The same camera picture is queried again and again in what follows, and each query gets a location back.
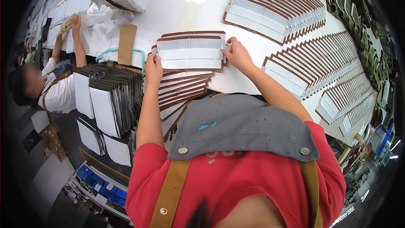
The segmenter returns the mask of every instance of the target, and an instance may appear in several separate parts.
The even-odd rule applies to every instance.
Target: cardboard box
[[[57,129],[55,126],[50,124],[40,133],[44,147],[52,151],[53,154],[57,154],[60,149],[62,149],[62,144],[60,142]]]
[[[48,149],[51,150],[53,154],[57,154],[60,150],[63,149],[62,144],[60,143],[59,137],[52,138],[49,141]]]

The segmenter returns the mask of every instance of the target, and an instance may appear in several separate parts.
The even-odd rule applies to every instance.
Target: white work table
[[[231,0],[150,0],[150,3],[145,13],[134,13],[135,18],[129,24],[137,26],[134,47],[140,48],[149,53],[152,45],[156,44],[156,40],[162,34],[174,33],[182,31],[204,31],[204,30],[217,30],[225,31],[226,37],[230,38],[235,36],[249,51],[254,64],[261,68],[266,56],[275,54],[277,51],[289,48],[296,43],[304,42],[312,38],[321,37],[323,35],[337,33],[345,30],[344,25],[337,20],[332,14],[326,12],[325,26],[296,39],[293,42],[280,46],[271,40],[264,38],[258,34],[249,32],[245,29],[238,28],[232,25],[223,23],[223,16],[226,6]],[[113,34],[113,41],[110,47],[118,47],[119,42],[119,29]],[[82,39],[85,51],[89,51],[88,45]],[[373,45],[378,43],[377,51],[379,53],[380,43],[379,40],[373,40]],[[66,39],[63,40],[62,49],[66,47]],[[111,56],[116,57],[117,52],[111,53]],[[136,67],[141,67],[140,53],[133,52],[131,64]],[[245,77],[238,69],[232,64],[224,67],[223,72],[215,73],[215,76],[209,82],[209,88],[222,93],[243,92],[247,94],[259,94],[258,89],[253,83]],[[327,125],[322,121],[319,115],[315,112],[315,108],[319,102],[323,90],[319,91],[310,98],[304,100],[302,104],[311,114],[316,123],[324,127],[325,132],[340,140],[343,140],[343,135],[339,132],[338,120],[331,125]],[[355,128],[351,133],[360,130]],[[345,138],[345,143],[349,144],[354,139],[354,135],[349,134]]]

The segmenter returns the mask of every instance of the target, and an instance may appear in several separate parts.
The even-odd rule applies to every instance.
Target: white paper sheet
[[[104,135],[105,146],[110,158],[117,164],[131,166],[131,159],[127,144],[116,141]]]
[[[118,137],[109,92],[91,87],[89,90],[91,99],[94,101],[92,104],[97,127],[105,134]]]
[[[81,142],[90,150],[94,151],[96,154],[101,155],[99,144],[97,142],[94,132],[83,125],[80,121],[77,121],[78,130],[80,133]]]
[[[92,97],[89,91],[89,78],[74,72],[74,92],[77,110],[88,118],[94,119]]]

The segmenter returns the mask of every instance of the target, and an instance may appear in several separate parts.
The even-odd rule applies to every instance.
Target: shelf
[[[119,182],[107,177],[105,174],[101,173],[99,170],[97,170],[96,168],[94,168],[94,166],[90,166],[90,169],[97,174],[98,176],[100,176],[103,180],[108,181],[109,183],[114,184],[115,186],[117,186],[119,189],[124,190],[125,192],[128,193],[128,188],[122,184],[120,184]]]
[[[71,182],[80,190],[84,195],[86,195],[88,198],[90,198],[94,204],[98,205],[99,207],[106,209],[110,211],[111,213],[117,215],[120,218],[123,218],[124,220],[127,220],[128,222],[131,221],[128,215],[125,215],[124,213],[119,212],[118,210],[108,206],[108,205],[103,205],[100,204],[99,202],[96,201],[96,197],[89,193],[86,189],[84,189],[76,180],[71,180]]]

